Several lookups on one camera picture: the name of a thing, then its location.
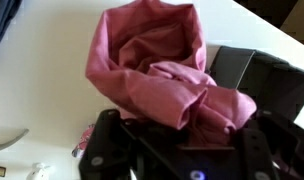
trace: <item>white table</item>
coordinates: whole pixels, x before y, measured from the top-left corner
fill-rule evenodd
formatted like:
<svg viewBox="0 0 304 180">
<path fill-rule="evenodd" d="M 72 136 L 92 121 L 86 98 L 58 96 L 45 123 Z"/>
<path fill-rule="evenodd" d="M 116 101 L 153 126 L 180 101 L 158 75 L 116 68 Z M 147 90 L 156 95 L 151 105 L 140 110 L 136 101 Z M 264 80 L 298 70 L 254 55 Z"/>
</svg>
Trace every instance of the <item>white table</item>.
<svg viewBox="0 0 304 180">
<path fill-rule="evenodd" d="M 172 0 L 172 2 L 191 2 Z M 79 179 L 71 150 L 99 112 L 114 105 L 84 76 L 101 12 L 130 0 L 24 1 L 0 45 L 0 152 L 3 180 L 25 179 L 30 166 L 56 167 L 51 180 Z M 304 46 L 232 0 L 193 1 L 207 42 L 208 65 L 221 45 L 259 49 L 304 69 Z M 296 121 L 304 127 L 304 108 Z"/>
</svg>

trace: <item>pink fabric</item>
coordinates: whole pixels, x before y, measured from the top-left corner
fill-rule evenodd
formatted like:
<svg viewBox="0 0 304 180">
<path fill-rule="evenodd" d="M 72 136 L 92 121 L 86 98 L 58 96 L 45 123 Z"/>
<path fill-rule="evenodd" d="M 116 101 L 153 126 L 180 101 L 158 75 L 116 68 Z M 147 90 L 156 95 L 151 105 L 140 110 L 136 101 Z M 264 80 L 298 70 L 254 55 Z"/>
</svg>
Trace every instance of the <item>pink fabric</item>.
<svg viewBox="0 0 304 180">
<path fill-rule="evenodd" d="M 190 146 L 225 145 L 256 105 L 204 73 L 205 44 L 193 5 L 137 0 L 105 11 L 87 78 L 123 108 L 122 117 L 190 130 Z"/>
</svg>

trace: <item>white surface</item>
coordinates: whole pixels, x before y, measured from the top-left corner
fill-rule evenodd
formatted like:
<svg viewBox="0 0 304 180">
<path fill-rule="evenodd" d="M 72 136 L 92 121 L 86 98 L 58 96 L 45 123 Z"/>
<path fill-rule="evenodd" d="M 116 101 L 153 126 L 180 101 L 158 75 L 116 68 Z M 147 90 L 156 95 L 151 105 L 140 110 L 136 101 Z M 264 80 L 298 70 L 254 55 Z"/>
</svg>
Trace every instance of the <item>white surface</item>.
<svg viewBox="0 0 304 180">
<path fill-rule="evenodd" d="M 101 12 L 130 0 L 33 0 L 23 5 L 0 45 L 0 142 L 30 133 L 0 152 L 3 180 L 21 180 L 36 162 L 55 166 L 51 180 L 79 179 L 71 150 L 98 113 L 112 107 L 84 77 Z M 192 2 L 172 0 L 167 2 Z M 232 0 L 193 1 L 208 64 L 220 45 L 253 48 L 304 69 L 304 46 Z M 297 122 L 304 126 L 304 109 Z"/>
</svg>

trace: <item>pink cloth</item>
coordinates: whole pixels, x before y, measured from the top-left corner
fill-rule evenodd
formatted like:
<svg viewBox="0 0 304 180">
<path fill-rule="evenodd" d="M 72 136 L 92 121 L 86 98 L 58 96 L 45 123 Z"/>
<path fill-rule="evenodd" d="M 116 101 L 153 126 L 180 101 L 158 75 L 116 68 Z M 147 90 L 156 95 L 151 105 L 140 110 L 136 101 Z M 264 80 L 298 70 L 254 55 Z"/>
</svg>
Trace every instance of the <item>pink cloth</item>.
<svg viewBox="0 0 304 180">
<path fill-rule="evenodd" d="M 204 73 L 206 48 L 193 5 L 137 0 L 105 11 L 87 78 L 123 108 L 122 117 L 190 130 L 190 146 L 226 145 L 256 105 Z"/>
</svg>

